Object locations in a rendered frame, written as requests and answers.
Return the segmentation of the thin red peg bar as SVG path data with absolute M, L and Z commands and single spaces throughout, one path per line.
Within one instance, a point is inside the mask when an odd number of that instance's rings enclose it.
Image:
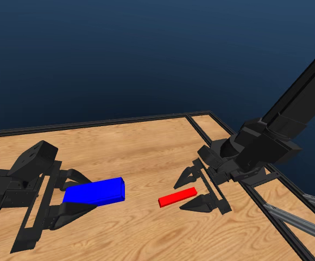
M 171 205 L 173 203 L 180 202 L 182 200 L 185 200 L 187 198 L 190 198 L 190 197 L 193 197 L 196 195 L 197 195 L 197 190 L 195 187 L 192 187 L 189 189 L 175 192 L 175 193 L 170 194 L 170 195 L 160 197 L 158 199 L 158 203 L 159 203 L 160 208 L 162 208 L 162 207 Z

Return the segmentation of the blue hollow socket block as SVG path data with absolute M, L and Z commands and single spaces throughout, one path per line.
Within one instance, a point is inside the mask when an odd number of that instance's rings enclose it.
M 125 182 L 122 177 L 72 186 L 66 189 L 63 203 L 85 203 L 96 206 L 125 200 Z

